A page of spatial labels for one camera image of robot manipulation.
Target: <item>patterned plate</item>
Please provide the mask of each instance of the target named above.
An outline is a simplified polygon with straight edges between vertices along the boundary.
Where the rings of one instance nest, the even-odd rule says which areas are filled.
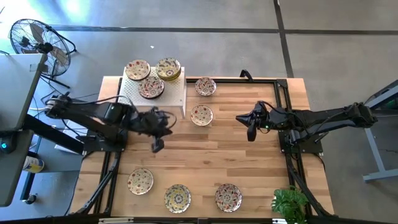
[[[175,58],[165,58],[156,65],[156,73],[160,78],[168,80],[174,77],[181,69],[180,62]]]
[[[208,77],[200,78],[195,83],[195,90],[202,96],[210,96],[216,91],[216,83]]]
[[[164,194],[166,208],[172,213],[185,212],[191,204],[191,193],[182,184],[175,184]]]
[[[216,204],[224,212],[234,212],[242,204],[242,193],[233,184],[223,184],[216,191]]]
[[[154,99],[163,93],[164,83],[161,79],[151,76],[140,82],[138,90],[145,99]]]
[[[205,105],[198,105],[191,110],[191,120],[195,125],[205,126],[213,119],[212,110]]]
[[[148,193],[154,184],[154,176],[145,168],[138,168],[134,170],[128,180],[127,186],[131,193],[142,195]]]
[[[126,65],[126,75],[131,80],[139,81],[150,74],[150,65],[145,60],[133,60]]]

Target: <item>green plant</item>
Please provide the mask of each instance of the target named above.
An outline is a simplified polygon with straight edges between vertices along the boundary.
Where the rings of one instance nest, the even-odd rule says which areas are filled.
[[[303,207],[308,200],[295,186],[290,187],[293,190],[277,189],[274,191],[275,199],[271,203],[272,211],[280,213],[287,224],[304,224]]]

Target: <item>wooden tabletop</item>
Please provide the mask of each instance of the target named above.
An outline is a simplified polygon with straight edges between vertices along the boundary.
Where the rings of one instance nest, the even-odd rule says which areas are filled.
[[[114,96],[120,77],[104,77],[99,99]],[[288,78],[293,109],[309,109],[304,81]],[[270,84],[220,83],[209,97],[195,92],[188,83],[186,119],[179,119],[166,136],[165,148],[153,154],[152,138],[129,133],[126,150],[122,153],[113,217],[279,217],[271,211],[275,189],[289,186],[284,155],[281,154],[276,131],[257,133],[255,142],[248,142],[246,127],[235,120],[237,114],[250,112],[257,100],[275,104],[274,88]],[[190,121],[191,109],[199,104],[213,110],[210,126],[199,127]],[[103,152],[92,153],[81,166],[71,211],[75,212],[89,199],[98,185]],[[303,155],[307,185],[317,200],[333,213],[325,172],[319,158]],[[152,189],[144,195],[134,195],[127,188],[129,174],[139,167],[154,175]],[[241,207],[233,213],[222,212],[215,203],[215,192],[221,184],[234,184],[243,194]],[[169,212],[164,205],[164,193],[173,184],[187,186],[192,203],[181,214]],[[108,187],[104,191],[102,208],[106,204]]]

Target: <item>gray desk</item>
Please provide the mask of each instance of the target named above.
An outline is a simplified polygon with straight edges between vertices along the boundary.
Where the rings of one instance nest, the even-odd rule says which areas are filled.
[[[21,129],[40,78],[44,55],[0,55],[0,131]],[[8,206],[21,175],[33,131],[17,135],[16,150],[0,154],[0,207]]]

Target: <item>concrete floor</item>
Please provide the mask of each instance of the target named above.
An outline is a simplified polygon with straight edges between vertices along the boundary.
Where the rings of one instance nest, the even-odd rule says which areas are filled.
[[[280,0],[280,6],[286,29],[398,30],[396,1]],[[1,50],[12,52],[7,35],[11,24],[21,18],[77,26],[278,28],[271,0],[14,0],[0,14]],[[154,65],[160,58],[176,57],[192,76],[236,77],[243,68],[254,77],[287,76],[279,34],[60,33],[78,48],[69,70],[59,78],[72,86],[73,96],[98,92],[102,76],[121,75],[123,66],[135,58]],[[398,35],[287,35],[294,77],[304,78],[312,110],[364,101],[397,79],[396,41]],[[382,118],[377,125],[392,123],[391,119]],[[370,184],[362,180],[362,175],[377,171],[364,131],[334,131],[322,144],[335,213],[396,222],[398,177]],[[381,151],[381,155],[386,167],[397,168],[397,153]],[[79,162],[79,158],[69,160]],[[32,191],[40,203],[24,205],[17,191],[12,205],[0,208],[0,220],[63,215],[77,173],[41,174]],[[40,180],[47,183],[44,190]]]

